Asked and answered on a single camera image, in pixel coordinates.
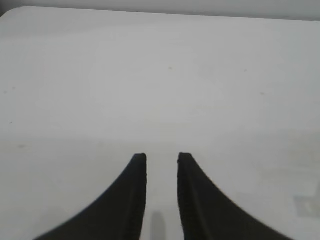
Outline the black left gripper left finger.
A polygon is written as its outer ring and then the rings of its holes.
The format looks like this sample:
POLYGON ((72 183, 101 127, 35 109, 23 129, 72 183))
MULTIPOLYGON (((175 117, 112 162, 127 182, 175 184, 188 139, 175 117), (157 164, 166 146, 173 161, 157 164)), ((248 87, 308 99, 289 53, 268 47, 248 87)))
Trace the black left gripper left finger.
POLYGON ((82 212, 40 240, 138 240, 147 199, 147 156, 135 154, 121 175, 82 212))

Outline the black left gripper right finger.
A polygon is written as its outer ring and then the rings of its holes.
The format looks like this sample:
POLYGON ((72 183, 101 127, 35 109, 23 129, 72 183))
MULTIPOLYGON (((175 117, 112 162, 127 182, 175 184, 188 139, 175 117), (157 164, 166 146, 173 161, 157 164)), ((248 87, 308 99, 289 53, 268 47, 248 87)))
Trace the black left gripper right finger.
POLYGON ((232 202, 190 153, 179 153, 177 197, 186 240, 286 240, 232 202))

